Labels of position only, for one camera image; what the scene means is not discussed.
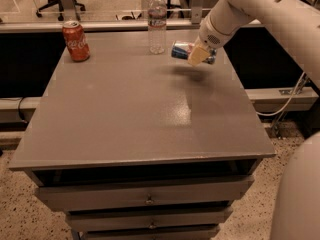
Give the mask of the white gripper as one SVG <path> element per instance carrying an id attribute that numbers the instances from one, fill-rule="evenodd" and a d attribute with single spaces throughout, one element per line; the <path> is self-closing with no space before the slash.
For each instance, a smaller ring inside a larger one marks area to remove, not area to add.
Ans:
<path id="1" fill-rule="evenodd" d="M 209 13 L 200 25 L 197 45 L 188 56 L 188 63 L 197 66 L 208 57 L 212 50 L 223 47 L 234 36 L 238 27 L 234 14 L 217 15 Z"/>

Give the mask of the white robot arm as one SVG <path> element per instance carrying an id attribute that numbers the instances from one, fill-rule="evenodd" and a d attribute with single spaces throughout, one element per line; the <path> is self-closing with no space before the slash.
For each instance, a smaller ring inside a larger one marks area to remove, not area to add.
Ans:
<path id="1" fill-rule="evenodd" d="M 188 63 L 198 65 L 254 19 L 320 87 L 320 14 L 300 0 L 219 0 L 201 23 Z M 319 132 L 299 146 L 283 172 L 270 240 L 320 240 Z"/>

